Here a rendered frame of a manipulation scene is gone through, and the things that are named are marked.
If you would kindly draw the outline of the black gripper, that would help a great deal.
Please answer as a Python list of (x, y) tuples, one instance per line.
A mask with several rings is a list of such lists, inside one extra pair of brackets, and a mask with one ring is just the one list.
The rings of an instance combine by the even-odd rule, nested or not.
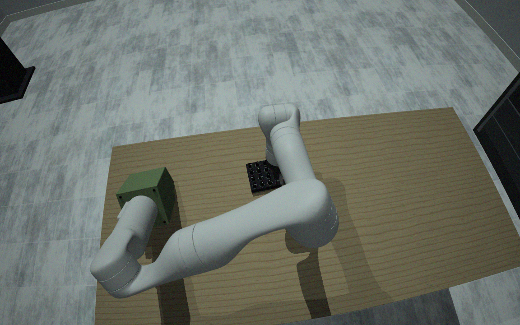
[(283, 177), (282, 177), (282, 174), (280, 172), (279, 167), (278, 166), (274, 166), (272, 164), (269, 164), (268, 160), (266, 160), (266, 164), (268, 165), (268, 167), (270, 169), (273, 170), (273, 178), (274, 178), (275, 184), (277, 184), (278, 186), (286, 185), (285, 181), (283, 180)]

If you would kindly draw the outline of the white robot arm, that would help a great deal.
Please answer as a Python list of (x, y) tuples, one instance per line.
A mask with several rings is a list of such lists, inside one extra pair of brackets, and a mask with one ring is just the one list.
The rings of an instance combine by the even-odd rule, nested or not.
[[(290, 119), (290, 120), (289, 120)], [(301, 113), (293, 104), (263, 107), (258, 122), (266, 137), (266, 160), (278, 166), (284, 186), (217, 217), (172, 234), (155, 262), (141, 265), (156, 203), (139, 195), (126, 202), (118, 223), (94, 257), (89, 271), (115, 298), (213, 271), (230, 263), (253, 239), (286, 229), (307, 248), (328, 244), (339, 216), (324, 183), (316, 179), (300, 132)]]

